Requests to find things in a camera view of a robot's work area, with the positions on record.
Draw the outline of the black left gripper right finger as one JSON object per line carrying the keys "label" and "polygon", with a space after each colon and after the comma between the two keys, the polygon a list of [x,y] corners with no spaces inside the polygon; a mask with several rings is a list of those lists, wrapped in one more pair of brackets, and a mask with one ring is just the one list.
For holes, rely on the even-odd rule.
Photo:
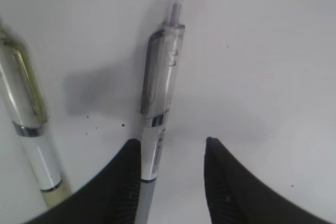
{"label": "black left gripper right finger", "polygon": [[204,185],[212,223],[325,223],[276,193],[214,137],[206,139]]}

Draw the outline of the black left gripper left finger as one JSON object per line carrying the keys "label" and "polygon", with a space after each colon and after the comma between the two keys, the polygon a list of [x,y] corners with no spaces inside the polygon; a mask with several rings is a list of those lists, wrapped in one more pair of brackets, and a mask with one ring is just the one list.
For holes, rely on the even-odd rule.
{"label": "black left gripper left finger", "polygon": [[139,202],[141,146],[128,140],[90,182],[30,223],[134,223]]}

